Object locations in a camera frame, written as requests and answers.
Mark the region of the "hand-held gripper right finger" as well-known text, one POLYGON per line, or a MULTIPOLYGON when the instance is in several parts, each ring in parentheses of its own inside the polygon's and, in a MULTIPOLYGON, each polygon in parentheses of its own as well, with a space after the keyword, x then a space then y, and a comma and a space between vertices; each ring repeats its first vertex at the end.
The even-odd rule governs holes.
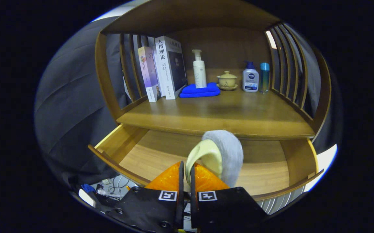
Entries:
POLYGON ((197 191, 196 166, 190 171, 191 226, 199 233, 246 233, 260 227, 268 214, 243 187, 197 191))

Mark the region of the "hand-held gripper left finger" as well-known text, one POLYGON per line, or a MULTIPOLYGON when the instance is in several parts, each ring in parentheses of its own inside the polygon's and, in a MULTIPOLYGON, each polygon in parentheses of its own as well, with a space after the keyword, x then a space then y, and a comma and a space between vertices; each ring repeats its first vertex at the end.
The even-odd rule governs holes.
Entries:
POLYGON ((183 228, 184 163, 177 162, 146 187, 132 187, 106 216, 137 233, 177 233, 183 228))

